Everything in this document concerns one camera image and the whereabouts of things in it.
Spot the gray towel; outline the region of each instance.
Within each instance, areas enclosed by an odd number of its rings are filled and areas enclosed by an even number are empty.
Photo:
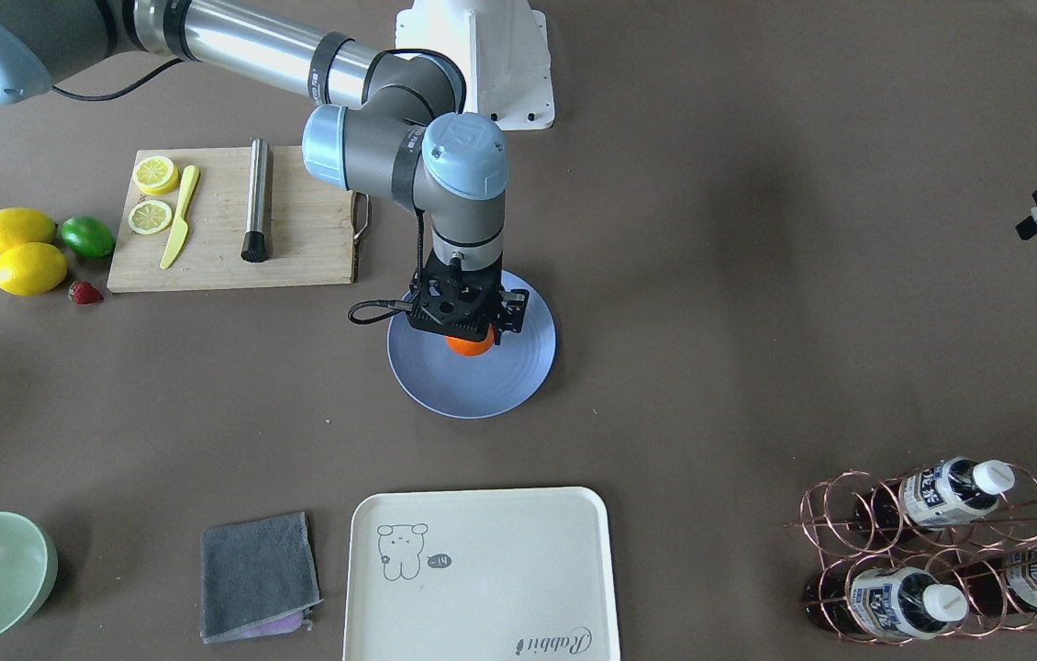
[[[206,643],[296,631],[323,601],[305,512],[205,530],[200,570]]]

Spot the cartoon bear drawing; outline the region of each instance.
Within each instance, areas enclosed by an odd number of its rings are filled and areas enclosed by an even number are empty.
[[[404,523],[401,526],[380,526],[380,561],[384,578],[411,581],[421,573],[421,551],[425,548],[425,523]]]

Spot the lemon slice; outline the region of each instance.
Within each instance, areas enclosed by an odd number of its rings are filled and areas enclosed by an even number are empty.
[[[128,213],[128,226],[136,235],[153,235],[171,225],[171,206],[164,200],[145,200]]]
[[[167,156],[148,156],[137,164],[132,178],[147,195],[163,195],[179,184],[179,171]]]

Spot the black cable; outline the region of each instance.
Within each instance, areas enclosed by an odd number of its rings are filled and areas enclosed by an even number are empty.
[[[73,91],[65,91],[65,89],[61,89],[60,87],[56,86],[56,84],[53,86],[53,90],[56,91],[57,93],[61,93],[61,95],[65,97],[66,100],[75,100],[75,101],[112,101],[112,100],[118,100],[118,98],[120,98],[120,97],[124,97],[124,95],[128,95],[128,93],[130,93],[130,92],[136,91],[136,89],[139,89],[142,86],[142,84],[147,83],[147,81],[149,81],[150,79],[156,78],[156,76],[159,76],[163,72],[165,72],[167,70],[170,70],[170,67],[174,67],[175,64],[178,64],[178,63],[180,63],[183,61],[184,60],[179,59],[179,58],[176,58],[174,60],[166,61],[163,64],[161,64],[161,66],[155,67],[155,70],[152,72],[148,73],[147,76],[143,76],[140,80],[134,81],[134,83],[129,84],[129,86],[125,86],[122,89],[119,89],[119,91],[115,91],[115,92],[112,92],[112,93],[101,93],[99,97],[84,97],[84,95],[82,95],[82,93],[74,93]]]
[[[368,326],[371,323],[384,322],[385,319],[393,318],[401,312],[417,312],[419,301],[417,294],[419,288],[421,288],[421,269],[425,266],[425,213],[422,210],[415,211],[417,211],[417,273],[414,273],[413,280],[409,283],[409,300],[372,299],[371,301],[359,302],[359,304],[355,304],[351,306],[351,309],[347,309],[347,320],[351,323]],[[367,308],[367,306],[387,308],[388,312],[368,318],[355,316],[356,312]]]

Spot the yellow plastic knife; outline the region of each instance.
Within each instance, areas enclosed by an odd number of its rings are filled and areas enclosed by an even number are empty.
[[[167,230],[167,246],[164,248],[164,255],[159,259],[160,268],[171,267],[175,256],[179,255],[179,248],[184,247],[184,240],[188,239],[188,221],[185,215],[188,214],[188,202],[192,201],[192,192],[196,190],[196,183],[200,181],[200,168],[187,166],[179,175],[179,197],[175,200],[175,217],[171,218],[171,229]]]

